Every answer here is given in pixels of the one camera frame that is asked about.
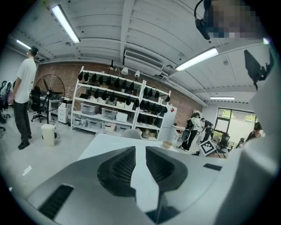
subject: bowl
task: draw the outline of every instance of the bowl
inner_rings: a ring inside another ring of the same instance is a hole
[[[162,144],[166,149],[169,149],[172,146],[172,143],[169,141],[163,141]]]

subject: fan blade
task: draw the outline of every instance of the fan blade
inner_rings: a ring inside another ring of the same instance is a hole
[[[50,91],[50,94],[63,94],[63,92]]]
[[[44,82],[44,85],[45,85],[46,90],[48,91],[48,90],[49,90],[49,88],[48,88],[47,82],[45,81],[45,79],[44,79],[44,78],[43,78],[43,82]]]
[[[46,98],[44,99],[42,108],[44,108],[47,98],[48,98],[48,96],[46,96]]]

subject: black pants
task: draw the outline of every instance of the black pants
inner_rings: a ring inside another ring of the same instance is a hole
[[[181,147],[183,147],[185,150],[189,150],[189,148],[190,148],[190,146],[192,144],[192,141],[195,138],[196,134],[197,134],[197,130],[196,131],[191,131],[189,139],[186,142],[183,142],[181,144]]]
[[[209,139],[211,133],[212,133],[211,129],[206,129],[205,130],[205,137],[204,137],[202,142],[207,141]]]
[[[14,119],[16,121],[18,131],[22,135],[22,143],[28,142],[28,136],[31,135],[27,106],[28,102],[17,103],[14,101]]]

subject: white shelving unit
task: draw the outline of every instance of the white shelving unit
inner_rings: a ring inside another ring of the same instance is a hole
[[[118,133],[116,131],[110,132],[110,131],[106,131],[106,130],[103,130],[103,129],[96,129],[95,130],[95,129],[90,129],[89,127],[76,126],[76,125],[72,124],[72,121],[73,121],[73,119],[75,119],[76,115],[80,115],[80,116],[84,116],[84,117],[88,117],[88,118],[94,118],[96,120],[100,120],[100,121],[104,121],[104,122],[111,122],[111,123],[126,125],[126,126],[130,126],[131,128],[133,128],[134,125],[135,125],[135,122],[136,122],[138,108],[136,108],[136,109],[126,109],[126,108],[121,108],[121,107],[118,107],[118,106],[115,106],[115,105],[109,105],[109,104],[102,103],[102,102],[94,102],[94,101],[91,101],[89,99],[79,98],[79,97],[76,96],[77,90],[84,87],[85,88],[84,93],[85,93],[87,91],[87,89],[90,89],[90,88],[92,88],[93,91],[96,90],[96,89],[99,89],[99,91],[107,91],[108,93],[114,92],[116,96],[120,96],[120,97],[124,97],[124,98],[127,98],[128,96],[130,96],[133,100],[136,100],[138,98],[139,101],[140,101],[141,93],[143,92],[145,81],[143,81],[143,83],[139,83],[139,82],[135,82],[133,80],[129,80],[129,79],[119,77],[119,76],[114,76],[114,75],[110,75],[110,74],[106,74],[106,73],[99,73],[99,72],[95,72],[95,71],[88,71],[88,70],[84,70],[84,66],[82,66],[80,72],[84,72],[84,73],[88,72],[90,74],[90,76],[95,73],[95,74],[97,74],[97,80],[98,80],[99,75],[111,76],[112,79],[119,78],[120,82],[123,81],[123,80],[126,80],[127,86],[130,85],[132,82],[134,82],[134,86],[137,87],[137,89],[139,89],[139,91],[138,91],[138,96],[135,96],[135,95],[123,93],[123,92],[120,92],[120,91],[111,90],[111,89],[104,88],[104,87],[97,87],[97,86],[94,86],[94,85],[79,83],[79,80],[77,79],[75,90],[74,90],[74,96],[73,96],[72,110],[71,110],[71,129],[79,128],[79,129],[91,131],[91,132],[94,132],[94,133],[106,133],[106,134],[112,134],[112,135],[118,135],[118,136],[121,135],[121,133]],[[112,108],[112,109],[117,110],[119,112],[124,112],[124,113],[130,112],[130,113],[132,113],[133,116],[132,117],[128,116],[128,120],[126,122],[119,122],[119,121],[116,121],[116,120],[109,120],[107,118],[103,118],[101,114],[88,115],[88,114],[82,113],[80,110],[75,109],[75,102],[77,102],[77,101],[79,101],[81,103],[84,102],[85,104],[91,103],[92,105],[106,106],[108,108]]]
[[[140,95],[140,103],[141,103],[141,101],[144,100],[145,102],[150,102],[150,103],[152,103],[152,104],[155,103],[156,105],[160,105],[160,106],[165,107],[165,106],[166,106],[165,104],[158,103],[158,102],[155,102],[155,101],[153,101],[153,100],[149,100],[149,99],[144,98],[144,89],[145,89],[146,87],[147,87],[149,90],[150,90],[150,89],[153,90],[152,96],[155,95],[156,91],[159,91],[160,96],[164,96],[164,95],[166,95],[166,96],[171,96],[171,91],[169,91],[169,93],[167,93],[167,92],[164,92],[164,91],[162,91],[162,90],[156,89],[156,88],[154,88],[154,87],[150,87],[150,86],[148,86],[148,85],[146,84],[146,81],[145,81],[143,91],[141,92],[141,95]],[[161,119],[162,121],[163,121],[163,119],[164,119],[164,117],[165,117],[165,115],[164,115],[164,116],[159,116],[159,115],[154,115],[154,114],[150,114],[150,113],[147,113],[147,112],[143,112],[143,110],[141,110],[140,108],[138,108],[136,120],[137,120],[139,114],[142,114],[142,115],[145,115],[145,116],[152,116],[152,117],[155,117],[155,118],[159,118],[159,119]],[[159,132],[160,132],[160,130],[161,130],[161,128],[162,128],[162,121],[161,121],[161,126],[160,126],[160,127],[155,126],[155,125],[150,125],[150,124],[147,124],[147,123],[135,122],[134,128],[135,128],[135,129],[136,129],[136,128],[145,128],[145,129],[149,129],[149,130],[155,130],[156,133],[157,133],[157,136],[158,136],[158,134],[159,134]],[[155,138],[150,137],[148,140],[150,140],[150,141],[157,141],[157,136],[156,136]]]
[[[119,78],[120,82],[126,80],[127,86],[130,85],[132,82],[134,82],[134,86],[137,87],[139,91],[137,93],[137,96],[135,96],[135,95],[123,93],[123,92],[120,92],[120,91],[115,91],[115,90],[104,88],[104,87],[97,87],[97,86],[94,86],[94,85],[89,85],[88,83],[90,81],[90,78],[89,78],[89,81],[87,82],[87,84],[80,83],[79,80],[77,79],[75,90],[74,90],[74,96],[73,96],[72,110],[71,110],[71,129],[79,128],[79,129],[91,131],[91,132],[94,132],[94,133],[106,133],[106,134],[112,134],[112,135],[118,135],[118,136],[121,135],[121,133],[118,133],[116,131],[109,132],[109,131],[106,131],[106,130],[103,130],[103,129],[96,129],[95,130],[95,129],[90,129],[89,127],[76,126],[76,125],[72,124],[72,121],[75,118],[75,116],[79,115],[79,116],[93,118],[93,119],[104,121],[104,122],[110,122],[110,123],[116,123],[116,124],[130,126],[132,129],[136,129],[136,128],[142,129],[142,128],[144,128],[144,129],[149,129],[149,130],[155,130],[157,132],[157,136],[158,136],[158,134],[161,130],[161,127],[162,127],[162,122],[160,123],[161,126],[158,127],[158,126],[155,126],[155,125],[149,125],[147,123],[139,123],[139,122],[137,122],[137,118],[138,118],[139,114],[142,114],[142,115],[145,115],[145,116],[152,116],[154,118],[159,118],[160,120],[163,120],[165,116],[153,115],[153,114],[150,114],[150,113],[147,113],[147,112],[143,112],[142,110],[140,110],[139,107],[136,108],[136,109],[125,109],[125,108],[121,108],[121,107],[118,107],[118,106],[115,106],[115,105],[109,105],[109,104],[102,103],[102,102],[92,101],[90,99],[80,98],[80,97],[76,96],[77,90],[83,87],[83,88],[85,88],[85,91],[84,91],[84,93],[85,93],[87,91],[87,89],[90,89],[90,88],[92,88],[93,91],[96,90],[96,89],[99,89],[99,91],[107,91],[108,93],[114,92],[115,95],[119,96],[119,97],[127,98],[128,96],[130,96],[133,100],[136,100],[138,98],[140,103],[141,103],[142,100],[144,100],[145,102],[150,102],[152,104],[155,103],[156,105],[161,105],[161,106],[164,106],[164,107],[166,106],[165,104],[161,104],[161,103],[155,102],[153,100],[143,98],[144,89],[146,87],[148,89],[152,89],[153,90],[153,96],[155,95],[156,91],[159,91],[160,96],[162,96],[162,95],[171,96],[171,91],[169,91],[169,93],[167,93],[167,92],[164,92],[162,90],[150,87],[150,86],[146,85],[145,80],[142,83],[139,83],[139,82],[136,82],[136,81],[133,81],[133,80],[126,79],[124,77],[114,76],[114,75],[95,72],[95,71],[84,70],[84,66],[82,66],[80,72],[84,72],[84,73],[88,72],[90,76],[92,76],[93,74],[96,74],[97,80],[98,80],[98,77],[100,75],[111,76],[111,78],[113,80]],[[75,102],[81,102],[81,103],[84,102],[84,103],[91,103],[91,105],[106,106],[108,108],[112,108],[112,109],[117,110],[119,112],[120,111],[121,112],[130,112],[130,113],[132,113],[132,117],[130,117],[130,118],[128,117],[128,120],[126,122],[119,122],[119,121],[116,121],[116,120],[109,120],[107,118],[103,118],[101,114],[88,115],[88,114],[82,113],[80,110],[75,109]],[[155,138],[150,137],[148,140],[157,141],[157,136]]]

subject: white refrigerator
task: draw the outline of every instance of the white refrigerator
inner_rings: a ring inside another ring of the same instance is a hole
[[[168,112],[164,114],[164,119],[162,121],[161,130],[158,134],[157,141],[171,141],[172,138],[172,127],[175,122],[177,108],[172,105],[166,106]]]

